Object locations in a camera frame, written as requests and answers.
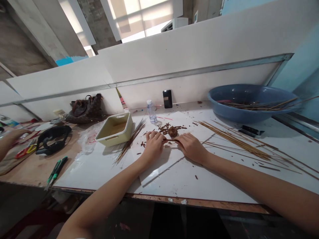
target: yellow plastic container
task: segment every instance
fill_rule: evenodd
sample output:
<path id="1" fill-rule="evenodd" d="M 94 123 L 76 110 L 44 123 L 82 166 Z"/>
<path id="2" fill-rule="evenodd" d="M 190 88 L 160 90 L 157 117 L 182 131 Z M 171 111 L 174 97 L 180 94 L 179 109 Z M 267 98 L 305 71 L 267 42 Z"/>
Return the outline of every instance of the yellow plastic container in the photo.
<path id="1" fill-rule="evenodd" d="M 106 119 L 95 140 L 110 147 L 130 140 L 133 120 L 130 112 L 110 116 Z"/>

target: smartphone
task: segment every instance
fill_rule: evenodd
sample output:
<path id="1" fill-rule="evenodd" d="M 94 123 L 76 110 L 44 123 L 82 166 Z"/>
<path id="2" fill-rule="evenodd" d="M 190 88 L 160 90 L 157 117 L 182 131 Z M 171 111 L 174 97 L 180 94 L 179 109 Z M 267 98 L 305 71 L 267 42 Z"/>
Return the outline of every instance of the smartphone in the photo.
<path id="1" fill-rule="evenodd" d="M 172 91 L 171 90 L 163 91 L 163 99 L 164 99 L 164 107 L 166 109 L 173 108 Z"/>

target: scissors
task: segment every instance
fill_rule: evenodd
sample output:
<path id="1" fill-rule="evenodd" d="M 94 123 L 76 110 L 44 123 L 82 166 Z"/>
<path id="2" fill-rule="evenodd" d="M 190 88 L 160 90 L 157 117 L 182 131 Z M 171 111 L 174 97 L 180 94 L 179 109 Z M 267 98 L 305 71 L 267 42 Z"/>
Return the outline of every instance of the scissors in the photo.
<path id="1" fill-rule="evenodd" d="M 36 139 L 32 139 L 32 141 L 29 143 L 29 145 L 21 150 L 17 155 L 15 156 L 16 159 L 21 159 L 22 157 L 26 156 L 27 154 L 33 153 L 37 148 Z"/>

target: brown handbag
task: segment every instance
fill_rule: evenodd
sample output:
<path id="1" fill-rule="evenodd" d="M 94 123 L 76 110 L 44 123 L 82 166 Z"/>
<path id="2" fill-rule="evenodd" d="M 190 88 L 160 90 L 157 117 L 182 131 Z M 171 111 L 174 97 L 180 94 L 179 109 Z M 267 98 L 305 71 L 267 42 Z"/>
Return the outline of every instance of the brown handbag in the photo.
<path id="1" fill-rule="evenodd" d="M 102 121 L 101 94 L 95 97 L 87 95 L 85 100 L 76 100 L 71 102 L 72 110 L 68 113 L 66 121 L 74 124 L 85 124 Z"/>

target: plastic bag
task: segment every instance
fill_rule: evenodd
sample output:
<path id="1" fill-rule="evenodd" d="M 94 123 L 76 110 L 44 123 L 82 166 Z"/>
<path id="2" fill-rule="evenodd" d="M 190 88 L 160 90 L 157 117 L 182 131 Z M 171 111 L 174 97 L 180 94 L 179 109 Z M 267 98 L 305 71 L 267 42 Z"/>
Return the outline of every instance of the plastic bag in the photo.
<path id="1" fill-rule="evenodd" d="M 90 154 L 93 152 L 96 145 L 95 137 L 102 128 L 103 123 L 104 121 L 96 123 L 85 131 L 80 132 L 78 143 L 81 146 L 81 152 L 78 153 L 76 158 L 80 157 L 83 154 Z"/>

